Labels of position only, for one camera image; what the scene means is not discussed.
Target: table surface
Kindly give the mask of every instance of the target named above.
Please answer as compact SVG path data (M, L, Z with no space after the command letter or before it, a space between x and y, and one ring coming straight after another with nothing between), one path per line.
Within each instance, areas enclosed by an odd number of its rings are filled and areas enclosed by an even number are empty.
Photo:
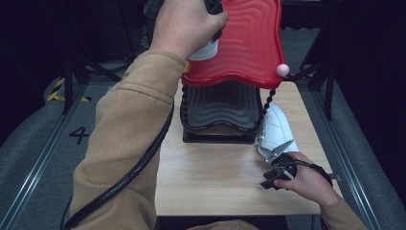
M180 87L181 84L175 96L172 124L161 150L155 198L158 216L320 214L316 203L291 191L264 190L260 186L269 166L255 145L184 143L179 118ZM268 93L261 89L263 103ZM296 85L282 82L273 99L289 121L299 150L331 173ZM334 188L341 194L335 181Z

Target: black cable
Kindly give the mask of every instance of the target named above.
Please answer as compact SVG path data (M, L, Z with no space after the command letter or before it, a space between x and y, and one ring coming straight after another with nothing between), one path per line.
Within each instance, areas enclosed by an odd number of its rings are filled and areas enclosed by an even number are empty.
M302 161L302 160L294 160L294 161L292 161L292 162L284 163L284 164L282 164L281 166L292 166L292 165L308 166L310 169L316 171L316 172L319 173L322 177L324 177L325 180L326 180L326 181L331 185L331 187L332 187L332 180L331 180L331 178L329 177L329 175L326 173L326 171L325 171L322 167L320 167L320 166L318 166L318 165L316 165L316 164L309 164L309 163L307 163L307 162L305 162L305 161Z
M161 131L159 132L159 134L155 138L155 140L152 142L152 144L148 147L146 153L143 155L143 157L140 159L140 161L119 182L117 182L115 185L110 187L103 194L99 195L89 204L84 206L77 213L75 213L66 222L65 226L61 229L69 230L73 227L78 226L78 224L82 220L87 218L90 214L92 214L98 208L100 208L104 203L106 203L108 200L110 200L115 195L117 195L122 189L125 188L125 186L127 186L132 180L134 180L138 174L140 174L140 172L147 166L149 161L155 155L155 152L160 148L162 142L164 141L165 136L166 136L169 126L170 126L170 122L172 120L172 116L173 116L173 105L170 110L169 116L167 117L167 120L165 121L164 126L162 127Z
M321 222L321 225L322 225L322 229L323 230L327 230L327 226L326 226L326 224L325 224L325 220L324 219L320 219L320 222Z
M68 208L69 208L69 205L71 204L71 201L72 201L72 197L69 198L69 201L66 204L65 210L63 211L62 218L60 219L60 223L59 223L59 230L63 230L63 223L65 222L65 216L66 216L66 213L68 212Z
M310 229L311 230L314 230L314 219L315 219L316 217L313 215L313 216L311 216L311 226L310 226Z

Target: tan sweatshirt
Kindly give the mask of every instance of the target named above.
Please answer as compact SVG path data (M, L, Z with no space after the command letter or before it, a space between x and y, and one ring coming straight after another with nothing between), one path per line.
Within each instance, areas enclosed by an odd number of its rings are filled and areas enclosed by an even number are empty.
M95 130L74 174L71 216L123 178L144 155L168 117L185 64L172 53L147 51L99 100ZM153 229L159 155L160 150L136 179L76 229ZM365 229L344 200L322 207L322 216L329 229ZM234 220L193 229L257 228Z

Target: hand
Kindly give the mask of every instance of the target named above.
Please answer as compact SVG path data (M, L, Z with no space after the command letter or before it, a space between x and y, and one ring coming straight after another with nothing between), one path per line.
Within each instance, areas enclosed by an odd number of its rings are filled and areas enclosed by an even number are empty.
M203 0L166 0L155 22L150 49L188 59L225 26L227 19L226 12L208 14Z
M289 152L296 160L313 164L301 152ZM316 171L307 166L297 166L298 172L293 180L275 180L274 184L280 188L291 190L298 195L313 200L319 205L330 205L341 200L328 182Z

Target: pink ball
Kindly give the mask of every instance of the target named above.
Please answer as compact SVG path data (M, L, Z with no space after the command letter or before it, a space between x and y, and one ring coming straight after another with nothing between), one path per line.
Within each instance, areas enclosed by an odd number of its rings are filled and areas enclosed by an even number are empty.
M277 75L280 77L286 77L289 74L289 66L286 64L280 64L277 68Z

